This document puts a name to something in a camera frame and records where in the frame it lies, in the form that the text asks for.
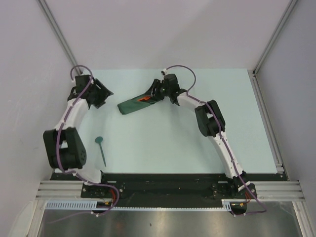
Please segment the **orange plastic fork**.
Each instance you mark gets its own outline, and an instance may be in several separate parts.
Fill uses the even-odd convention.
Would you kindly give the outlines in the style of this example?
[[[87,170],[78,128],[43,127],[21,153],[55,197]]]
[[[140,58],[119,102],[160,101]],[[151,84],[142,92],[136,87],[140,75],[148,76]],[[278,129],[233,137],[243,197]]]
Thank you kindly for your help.
[[[145,96],[143,96],[142,98],[139,98],[138,101],[147,101],[147,100],[149,100],[149,99],[151,99],[151,96],[145,95]]]

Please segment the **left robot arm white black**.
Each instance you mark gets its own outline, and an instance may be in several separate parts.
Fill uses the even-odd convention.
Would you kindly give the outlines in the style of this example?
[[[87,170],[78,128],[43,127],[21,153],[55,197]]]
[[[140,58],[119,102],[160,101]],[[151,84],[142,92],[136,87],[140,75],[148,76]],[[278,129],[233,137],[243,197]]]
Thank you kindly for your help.
[[[74,82],[62,118],[53,129],[43,133],[46,154],[53,169],[93,183],[92,192],[102,198],[108,194],[109,185],[101,180],[102,171],[87,160],[78,129],[91,106],[100,108],[113,93],[90,75],[76,76]]]

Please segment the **teal plastic utensil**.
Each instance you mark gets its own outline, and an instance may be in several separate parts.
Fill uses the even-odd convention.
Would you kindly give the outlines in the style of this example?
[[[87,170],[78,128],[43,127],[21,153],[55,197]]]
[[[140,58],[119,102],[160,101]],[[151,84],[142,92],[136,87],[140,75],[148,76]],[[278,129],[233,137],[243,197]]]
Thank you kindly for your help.
[[[107,165],[106,165],[104,151],[103,151],[103,148],[102,148],[102,142],[103,142],[103,137],[102,136],[98,136],[98,137],[95,138],[95,143],[99,145],[101,156],[102,156],[102,160],[103,160],[103,164],[106,167]]]

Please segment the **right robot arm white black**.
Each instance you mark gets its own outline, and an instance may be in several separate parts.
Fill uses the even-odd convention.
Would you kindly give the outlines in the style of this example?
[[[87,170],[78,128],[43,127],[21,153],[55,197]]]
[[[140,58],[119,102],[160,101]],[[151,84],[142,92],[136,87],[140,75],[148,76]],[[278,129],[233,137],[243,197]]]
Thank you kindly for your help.
[[[201,134],[213,144],[224,167],[225,175],[230,180],[228,193],[239,198],[250,185],[246,172],[235,157],[225,131],[225,120],[215,100],[201,101],[181,89],[175,74],[164,75],[162,80],[155,79],[146,92],[151,98],[161,101],[165,97],[172,104],[186,107],[196,115]]]

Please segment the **dark green cloth napkin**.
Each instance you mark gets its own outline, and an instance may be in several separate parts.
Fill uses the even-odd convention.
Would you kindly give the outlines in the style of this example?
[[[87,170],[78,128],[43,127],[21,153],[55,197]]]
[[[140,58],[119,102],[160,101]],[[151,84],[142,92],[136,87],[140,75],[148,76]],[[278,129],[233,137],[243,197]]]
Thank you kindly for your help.
[[[122,115],[127,115],[136,111],[139,111],[141,109],[147,108],[157,102],[159,102],[158,99],[151,96],[151,99],[147,101],[138,101],[139,98],[142,98],[146,94],[141,94],[139,96],[136,96],[132,99],[128,99],[124,102],[121,102],[117,105],[118,110]]]

